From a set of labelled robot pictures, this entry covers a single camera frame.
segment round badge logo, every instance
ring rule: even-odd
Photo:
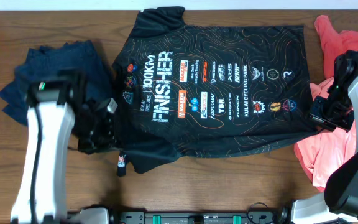
[[[286,111],[293,112],[296,109],[296,102],[294,100],[291,100],[291,99],[286,99],[286,100],[284,100],[283,108]]]
[[[270,112],[278,112],[281,109],[281,103],[270,103],[268,105],[268,110]]]
[[[292,70],[284,70],[283,71],[283,79],[286,81],[291,81],[295,78],[295,73]]]
[[[133,75],[125,77],[125,86],[128,90],[132,89],[136,85],[136,78]]]
[[[254,103],[254,113],[261,114],[265,112],[265,105],[261,101],[253,101]]]
[[[276,80],[279,76],[280,74],[276,69],[270,69],[269,71],[267,71],[267,77],[271,80]]]

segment printed logo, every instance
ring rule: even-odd
[[[186,90],[179,90],[178,118],[186,118]]]
[[[253,101],[254,102],[254,113],[261,114],[265,112],[265,105],[261,101]]]
[[[196,60],[195,67],[194,67],[194,84],[198,83],[198,62],[199,60]]]
[[[135,85],[136,85],[136,78],[135,78],[135,76],[129,75],[129,76],[125,77],[124,83],[125,83],[126,89],[127,89],[127,90],[131,90],[131,89],[134,88]]]
[[[270,103],[268,105],[268,110],[270,112],[277,112],[281,109],[281,103]]]
[[[198,100],[197,100],[197,98],[193,98],[193,99],[191,99],[191,110],[192,111],[197,111],[197,109],[198,109]]]
[[[239,99],[239,95],[236,95],[236,104],[237,104],[237,118],[240,117],[240,99]]]
[[[256,80],[258,79],[259,77],[262,76],[262,81],[265,81],[265,78],[264,78],[264,68],[262,67],[262,71],[260,72],[258,69],[256,69],[255,67],[252,67],[252,74],[253,74],[253,80]]]
[[[244,99],[244,116],[248,118],[248,68],[246,65],[242,67],[242,96]]]
[[[218,65],[218,75],[221,81],[224,81],[224,66],[222,64]]]
[[[124,93],[122,93],[122,96],[124,97],[125,101],[129,104],[132,104],[132,102],[134,101],[134,93],[125,91]]]
[[[208,109],[208,93],[201,92],[201,118],[207,118],[207,109]]]
[[[296,109],[296,102],[291,100],[291,99],[286,99],[283,103],[283,108],[286,110],[286,111],[295,111]]]
[[[188,66],[188,62],[186,60],[180,61],[179,82],[187,82],[187,66]]]
[[[238,66],[238,64],[234,64],[234,80],[236,81],[236,83],[240,83],[240,67]]]
[[[292,70],[284,70],[283,79],[286,81],[291,81],[295,78],[295,73]]]
[[[191,71],[190,71],[190,78],[191,79],[194,79],[194,64],[193,65],[191,65]]]
[[[280,74],[278,74],[278,71],[276,69],[270,69],[269,71],[267,71],[267,78],[271,80],[276,80],[279,76]]]
[[[216,79],[215,79],[215,76],[216,76],[216,62],[212,62],[212,79],[211,79],[211,83],[212,84],[215,84],[216,83]]]
[[[206,77],[207,77],[207,74],[208,74],[207,71],[206,71],[207,65],[208,65],[208,63],[204,62],[204,70],[203,70],[203,82],[204,83],[206,83]]]
[[[126,156],[127,155],[118,157],[118,167],[120,167],[120,168],[125,167],[125,157]]]
[[[151,93],[151,88],[155,91],[151,101],[154,105],[150,109],[153,112],[152,121],[168,122],[167,118],[170,116],[171,81],[169,79],[171,79],[173,65],[171,56],[173,52],[160,52],[157,61],[155,55],[149,55],[147,56],[149,61],[144,65],[143,93]],[[129,93],[124,93],[123,96],[127,102],[131,98]]]
[[[215,94],[211,93],[211,117],[215,119]]]
[[[231,120],[232,116],[231,116],[231,93],[229,93],[229,120]]]
[[[231,80],[231,64],[227,65],[227,80],[229,82],[232,82],[232,80]]]
[[[219,108],[219,113],[224,112],[224,99],[218,99],[218,108]]]
[[[151,103],[152,103],[152,96],[147,95],[146,100],[141,101],[140,111],[150,112]]]

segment denim fabric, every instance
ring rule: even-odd
[[[41,46],[29,49],[23,65],[14,70],[14,80],[0,91],[0,97],[8,105],[3,112],[20,124],[27,125],[27,109],[24,99],[29,84],[57,74],[63,69],[81,70],[87,79],[86,100],[103,101],[113,98],[112,75],[105,67],[92,42],[65,44],[53,49]]]

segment sponsor logo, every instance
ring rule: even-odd
[[[262,67],[262,71],[260,72],[257,68],[252,67],[252,74],[253,74],[253,80],[258,79],[259,77],[262,77],[262,81],[265,81],[264,78],[264,68]]]
[[[118,167],[120,167],[120,168],[125,167],[125,157],[126,156],[127,155],[118,157]]]
[[[215,84],[216,83],[216,62],[212,62],[212,79],[211,79],[211,83]]]
[[[227,65],[227,80],[228,80],[229,82],[232,82],[232,80],[231,80],[231,73],[232,73],[232,71],[231,71],[231,64],[228,64],[228,65]]]
[[[215,94],[211,93],[211,117],[215,119]]]
[[[231,120],[231,93],[229,93],[229,120]]]
[[[208,66],[208,63],[204,62],[204,70],[203,70],[203,82],[206,83],[206,77],[207,77],[207,66]]]
[[[194,84],[198,83],[198,62],[199,60],[196,60],[195,67],[194,67]]]
[[[222,64],[218,65],[218,75],[221,81],[224,81],[224,66]]]
[[[286,111],[295,111],[296,109],[296,102],[291,100],[291,99],[286,99],[284,100],[283,103],[283,109],[285,109]]]
[[[191,65],[191,72],[190,73],[191,73],[190,78],[194,79],[194,64]]]
[[[224,112],[224,99],[218,99],[218,108],[219,108],[219,113]]]
[[[237,104],[237,108],[236,108],[237,117],[239,118],[240,117],[240,99],[239,99],[239,95],[236,95],[236,104]]]
[[[280,74],[278,74],[278,71],[276,69],[270,69],[269,71],[267,71],[267,78],[271,79],[271,80],[276,80]]]
[[[130,93],[125,91],[124,93],[122,93],[122,96],[125,99],[125,102],[132,104],[132,102],[134,101],[134,93]]]
[[[188,66],[188,62],[186,60],[180,61],[179,82],[187,82],[187,66]]]
[[[244,97],[244,116],[248,117],[249,108],[248,108],[248,68],[246,65],[242,67],[242,96]]]
[[[191,99],[191,110],[197,111],[197,109],[198,109],[198,100],[197,98],[193,98]]]
[[[238,66],[238,64],[234,64],[234,80],[236,81],[236,83],[240,83],[240,67]]]
[[[270,112],[277,112],[281,109],[281,103],[270,103],[268,105],[268,110]]]
[[[286,81],[291,81],[295,78],[295,73],[292,70],[284,70],[283,71],[283,79]]]
[[[178,118],[186,118],[186,90],[179,90]]]
[[[265,112],[265,105],[261,101],[253,101],[254,102],[254,113],[261,114]]]
[[[125,77],[124,83],[125,83],[126,89],[131,90],[136,85],[136,77],[133,75],[129,75],[129,76]]]
[[[127,67],[127,72],[135,72],[137,70],[137,65],[129,64]]]
[[[208,93],[201,92],[201,118],[207,118],[207,109],[208,109]]]

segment cable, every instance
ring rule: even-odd
[[[35,107],[35,115],[38,122],[38,137],[37,148],[34,157],[34,166],[32,168],[31,186],[30,186],[30,211],[31,211],[31,224],[37,224],[37,213],[35,212],[35,181],[37,180],[38,163],[40,160],[41,143],[42,143],[42,122],[41,115],[38,107]]]
[[[249,214],[249,210],[251,210],[251,208],[253,208],[255,205],[264,205],[266,208],[269,209],[269,207],[266,204],[262,203],[262,202],[257,202],[257,203],[254,203],[253,205],[251,205],[251,207],[249,207],[248,210],[247,210],[247,219],[252,224],[256,224],[256,222],[252,221],[252,219],[249,218],[248,214]]]

